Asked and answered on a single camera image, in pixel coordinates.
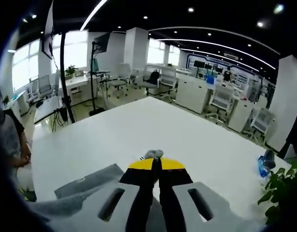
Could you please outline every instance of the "person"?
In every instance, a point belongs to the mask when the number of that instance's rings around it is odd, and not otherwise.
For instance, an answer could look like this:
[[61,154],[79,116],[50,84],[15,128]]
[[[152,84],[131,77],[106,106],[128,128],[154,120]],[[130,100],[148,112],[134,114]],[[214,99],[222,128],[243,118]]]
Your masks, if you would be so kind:
[[227,68],[227,70],[224,72],[224,81],[230,81],[230,75],[231,75],[231,72],[230,72],[230,67]]
[[0,142],[9,166],[10,178],[26,200],[35,201],[31,174],[31,148],[27,142],[23,125],[11,109],[0,107]]

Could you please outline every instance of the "black ceiling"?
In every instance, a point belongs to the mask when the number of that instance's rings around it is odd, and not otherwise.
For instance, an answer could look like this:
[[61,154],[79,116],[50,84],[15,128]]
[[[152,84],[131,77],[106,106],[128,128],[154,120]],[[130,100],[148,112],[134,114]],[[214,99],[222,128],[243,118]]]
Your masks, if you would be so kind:
[[[85,19],[99,0],[54,0],[54,28],[61,30],[80,29]],[[41,37],[49,8],[50,0],[36,1],[25,17],[28,23],[20,23],[20,41],[22,46],[29,41]],[[285,5],[281,14],[274,14],[278,4]],[[258,21],[265,22],[265,28],[256,26]],[[279,53],[276,54],[255,41],[238,35],[213,29],[175,28],[153,30],[167,27],[206,27],[235,32],[253,38]],[[229,46],[269,63],[276,70],[240,52],[232,51],[215,45],[183,41],[167,41],[167,44],[180,44],[180,48],[199,50],[217,54],[218,51],[230,52],[242,58],[260,71],[260,75],[270,76],[275,82],[279,58],[297,53],[297,6],[277,0],[228,0],[228,1],[173,1],[173,0],[108,0],[86,26],[90,31],[126,31],[140,27],[152,30],[155,39],[189,39],[206,41]]]

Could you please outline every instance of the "recessed ceiling light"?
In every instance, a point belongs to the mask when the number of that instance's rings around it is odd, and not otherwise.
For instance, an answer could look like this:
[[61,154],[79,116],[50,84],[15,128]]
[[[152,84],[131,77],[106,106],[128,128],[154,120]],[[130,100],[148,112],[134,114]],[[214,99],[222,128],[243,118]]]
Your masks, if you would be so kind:
[[253,67],[251,67],[251,66],[249,66],[249,65],[247,65],[247,64],[244,64],[244,63],[241,63],[241,62],[236,61],[236,60],[234,60],[234,59],[231,59],[231,58],[228,58],[228,57],[223,57],[223,56],[220,56],[220,55],[217,55],[217,54],[214,54],[214,53],[202,52],[202,51],[199,51],[199,50],[197,51],[197,50],[191,50],[191,49],[186,49],[186,48],[182,48],[181,50],[184,50],[184,51],[190,51],[190,52],[200,52],[200,53],[205,53],[205,54],[207,54],[207,56],[208,56],[208,55],[212,55],[212,56],[221,57],[221,58],[228,59],[228,60],[231,60],[231,61],[233,61],[233,62],[239,63],[239,64],[241,64],[241,65],[244,65],[244,66],[246,66],[246,67],[249,67],[250,69],[254,69],[255,71],[259,72],[258,69],[253,68]]
[[231,49],[231,50],[234,50],[234,51],[237,51],[237,52],[246,54],[247,56],[253,57],[254,59],[259,60],[260,62],[263,62],[264,64],[266,64],[270,68],[276,70],[276,68],[274,68],[272,65],[266,63],[265,61],[263,61],[260,58],[257,58],[255,56],[249,54],[249,53],[243,52],[243,51],[238,50],[238,49],[235,49],[233,47],[228,47],[228,46],[225,46],[225,45],[222,45],[222,44],[218,44],[218,43],[211,43],[211,42],[200,41],[200,40],[186,40],[186,39],[157,39],[157,41],[188,41],[188,42],[196,42],[196,43],[204,43],[204,44],[211,44],[211,45],[215,45],[215,46],[220,46],[220,47],[228,48],[228,49]]
[[278,14],[278,13],[281,13],[283,10],[284,10],[284,5],[282,5],[282,4],[278,4],[278,5],[274,8],[273,12],[274,12],[275,14]]
[[262,28],[264,26],[264,23],[263,22],[258,22],[257,23],[257,26],[260,27],[260,28]]
[[91,18],[94,17],[94,15],[97,13],[97,11],[99,11],[99,9],[107,2],[108,0],[101,0],[96,7],[92,10],[92,12],[89,14],[89,16],[87,17],[87,19],[85,20],[85,22],[83,23],[82,27],[80,30],[84,30],[84,28],[86,27],[87,23],[89,23],[89,21],[91,20]]

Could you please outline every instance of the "backpack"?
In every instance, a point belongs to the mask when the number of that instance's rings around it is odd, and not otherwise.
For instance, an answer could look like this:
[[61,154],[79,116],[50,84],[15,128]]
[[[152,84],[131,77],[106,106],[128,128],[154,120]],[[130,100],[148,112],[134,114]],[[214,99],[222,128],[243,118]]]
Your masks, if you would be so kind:
[[153,85],[157,85],[157,80],[159,78],[160,74],[157,71],[157,69],[155,69],[149,76],[149,80],[147,80],[148,83],[153,84]]

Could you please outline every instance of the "window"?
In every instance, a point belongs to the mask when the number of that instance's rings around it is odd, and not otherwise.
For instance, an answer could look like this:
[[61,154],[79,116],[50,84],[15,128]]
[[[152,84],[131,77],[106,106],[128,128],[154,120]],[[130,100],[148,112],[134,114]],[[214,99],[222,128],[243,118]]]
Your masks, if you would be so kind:
[[164,57],[164,42],[155,39],[149,39],[148,44],[148,59],[147,63],[150,64],[163,64]]
[[178,66],[180,49],[170,45],[168,64]]
[[[60,41],[61,35],[56,35],[53,39],[53,56],[51,62],[52,73],[55,73],[60,66]],[[87,66],[87,31],[71,31],[66,34],[65,50],[64,50],[64,67],[67,69],[70,65],[76,68],[84,68]]]
[[13,91],[27,85],[30,80],[38,78],[38,52],[40,40],[33,41],[18,49],[12,61]]

